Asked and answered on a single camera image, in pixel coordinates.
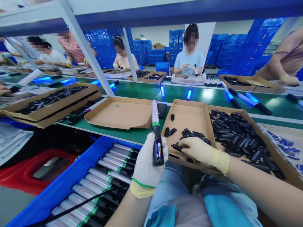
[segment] black plastic part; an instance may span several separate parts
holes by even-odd
[[[255,107],[261,110],[266,115],[272,115],[272,112],[262,103],[258,103],[257,105],[255,105]]]
[[[240,104],[238,103],[238,101],[235,100],[234,98],[232,100],[230,100],[230,102],[234,105],[234,107],[236,109],[242,109],[242,106],[240,106]]]

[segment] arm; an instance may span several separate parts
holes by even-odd
[[[189,147],[183,148],[182,152],[226,174],[278,226],[302,225],[303,191],[209,146],[199,138],[185,138],[178,145]]]
[[[166,139],[162,138],[164,162],[168,160]],[[109,219],[105,227],[142,227],[152,200],[156,192],[164,166],[153,165],[153,144],[155,134],[149,133],[141,148],[130,187],[121,201],[120,206]]]

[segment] black hair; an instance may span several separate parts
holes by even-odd
[[[44,48],[51,49],[51,44],[46,42],[44,39],[41,39],[39,36],[29,36],[26,38],[30,43],[33,43],[34,45],[39,45]]]
[[[184,33],[184,43],[188,43],[191,37],[199,39],[199,31],[197,24],[190,24]]]
[[[118,46],[120,49],[124,49],[124,44],[120,36],[116,36],[113,38],[113,44],[114,46]]]

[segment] blue jeans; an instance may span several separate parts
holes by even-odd
[[[190,192],[185,186],[183,179],[183,166],[167,161],[163,174],[156,188],[156,192],[151,199],[151,204],[147,212],[144,226],[151,215],[160,207],[167,205],[170,201]],[[204,179],[204,189],[202,196],[208,193],[217,192],[231,198],[234,203],[244,212],[253,226],[262,226],[258,220],[258,210],[256,204],[235,184],[226,183],[216,177],[207,175]]]

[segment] black cable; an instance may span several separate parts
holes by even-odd
[[[84,204],[87,204],[88,202],[94,200],[95,198],[100,197],[100,196],[102,196],[102,195],[104,195],[104,194],[107,194],[107,193],[109,193],[109,192],[111,192],[111,191],[118,190],[118,189],[120,189],[120,188],[122,188],[122,186],[121,186],[121,187],[118,187],[118,188],[115,188],[115,189],[110,189],[110,190],[108,190],[108,191],[102,192],[102,193],[100,193],[100,194],[98,194],[98,195],[95,195],[95,196],[91,197],[90,199],[87,199],[87,200],[85,200],[84,202],[82,202],[82,203],[80,203],[80,204],[78,204],[78,205],[76,205],[76,206],[74,206],[74,207],[72,207],[72,208],[70,208],[70,209],[68,209],[68,210],[66,210],[66,211],[63,211],[63,212],[60,213],[60,214],[57,214],[57,215],[55,215],[55,216],[48,217],[48,218],[46,218],[46,219],[44,219],[44,220],[42,220],[42,221],[36,222],[36,223],[34,223],[34,224],[26,225],[25,227],[39,227],[39,226],[44,226],[45,224],[47,224],[47,223],[49,223],[49,222],[52,222],[52,221],[54,221],[54,220],[56,220],[56,219],[58,219],[58,218],[60,218],[60,217],[62,217],[62,216],[64,216],[64,215],[66,215],[66,214],[72,212],[72,211],[75,210],[75,209],[78,209],[79,207],[83,206]]]

